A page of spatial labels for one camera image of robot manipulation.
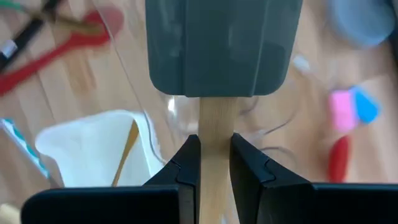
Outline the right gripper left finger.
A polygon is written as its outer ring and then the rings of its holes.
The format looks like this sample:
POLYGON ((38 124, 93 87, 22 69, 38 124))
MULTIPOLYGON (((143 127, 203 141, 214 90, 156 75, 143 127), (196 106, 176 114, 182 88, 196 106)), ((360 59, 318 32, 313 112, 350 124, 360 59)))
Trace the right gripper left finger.
POLYGON ((198 224, 200 140, 190 135, 142 186, 50 189, 29 198, 21 224, 198 224))

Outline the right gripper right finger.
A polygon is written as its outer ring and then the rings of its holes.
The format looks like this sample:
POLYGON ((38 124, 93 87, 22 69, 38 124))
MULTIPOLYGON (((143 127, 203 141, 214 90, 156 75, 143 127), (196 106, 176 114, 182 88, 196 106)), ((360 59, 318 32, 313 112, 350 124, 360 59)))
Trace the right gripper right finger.
POLYGON ((398 184, 310 182, 237 133, 230 177, 240 224, 398 224, 398 184))

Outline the red spatula metal handle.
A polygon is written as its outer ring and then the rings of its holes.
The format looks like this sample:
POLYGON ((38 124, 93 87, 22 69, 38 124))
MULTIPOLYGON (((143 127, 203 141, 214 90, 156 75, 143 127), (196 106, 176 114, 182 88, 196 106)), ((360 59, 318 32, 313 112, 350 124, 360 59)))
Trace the red spatula metal handle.
POLYGON ((351 138, 340 137, 332 145, 328 155, 328 180, 333 183, 345 181, 351 154, 351 138))

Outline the thin wooden stick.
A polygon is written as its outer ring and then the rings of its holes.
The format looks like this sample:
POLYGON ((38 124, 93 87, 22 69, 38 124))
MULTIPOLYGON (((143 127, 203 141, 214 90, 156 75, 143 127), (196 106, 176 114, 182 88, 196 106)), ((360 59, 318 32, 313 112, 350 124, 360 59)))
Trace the thin wooden stick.
POLYGON ((127 141, 126 141, 126 144, 125 144, 122 156, 121 156, 121 160, 119 162, 117 171, 114 175, 114 179, 111 184, 112 187, 117 186, 119 178, 121 176, 122 169, 125 164, 125 161, 129 155, 133 145, 135 144, 138 135, 139 135, 139 128, 138 128, 136 121, 134 120, 131 124, 131 128, 129 130, 129 134, 128 134, 127 141))

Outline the metal tweezers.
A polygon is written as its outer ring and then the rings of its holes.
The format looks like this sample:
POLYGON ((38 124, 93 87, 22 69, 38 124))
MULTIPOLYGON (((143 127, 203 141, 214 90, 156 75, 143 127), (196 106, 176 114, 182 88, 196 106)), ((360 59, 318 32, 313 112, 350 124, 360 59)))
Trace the metal tweezers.
POLYGON ((6 134, 14 141, 16 146, 25 154, 28 160, 35 165, 39 172, 46 178, 50 178, 50 173, 44 166, 40 156, 29 146, 25 137, 17 129, 15 123, 11 119, 1 118, 0 127, 5 130, 6 134))

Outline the grey turner wooden handle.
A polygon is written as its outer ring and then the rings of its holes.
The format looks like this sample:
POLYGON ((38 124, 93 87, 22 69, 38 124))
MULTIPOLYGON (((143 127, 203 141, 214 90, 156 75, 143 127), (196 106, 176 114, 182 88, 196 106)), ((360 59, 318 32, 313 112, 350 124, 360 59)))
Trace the grey turner wooden handle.
POLYGON ((284 82, 303 0, 145 0, 152 84, 200 100, 199 224, 221 224, 240 97, 284 82))

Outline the white rectangular tray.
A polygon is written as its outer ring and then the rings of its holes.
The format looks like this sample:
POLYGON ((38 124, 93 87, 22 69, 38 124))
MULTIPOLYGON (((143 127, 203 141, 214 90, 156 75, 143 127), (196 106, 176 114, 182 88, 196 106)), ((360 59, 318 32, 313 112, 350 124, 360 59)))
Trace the white rectangular tray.
POLYGON ((57 124, 37 135, 35 147, 55 160, 65 187, 110 187, 134 120, 139 135, 117 186, 140 186, 163 168, 151 150, 144 113, 111 110, 57 124))

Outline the red slotted spoon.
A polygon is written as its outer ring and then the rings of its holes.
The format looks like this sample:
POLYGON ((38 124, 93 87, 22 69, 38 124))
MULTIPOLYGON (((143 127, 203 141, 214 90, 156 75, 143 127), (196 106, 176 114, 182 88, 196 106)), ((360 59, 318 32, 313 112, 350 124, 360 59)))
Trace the red slotted spoon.
POLYGON ((69 38, 53 50, 41 55, 23 67, 0 76, 0 95, 29 79, 55 59, 76 49, 95 48, 107 44, 111 36, 121 31, 124 25, 123 12, 114 6, 103 6, 89 11, 83 21, 100 28, 96 34, 72 31, 69 38))

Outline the grey silicone spoon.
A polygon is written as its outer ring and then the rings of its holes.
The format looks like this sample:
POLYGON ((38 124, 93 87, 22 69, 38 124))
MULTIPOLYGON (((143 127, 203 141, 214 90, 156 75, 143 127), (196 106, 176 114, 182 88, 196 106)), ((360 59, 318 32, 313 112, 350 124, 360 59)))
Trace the grey silicone spoon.
POLYGON ((374 47, 395 28, 396 15, 387 0, 327 0, 335 32, 358 47, 374 47))

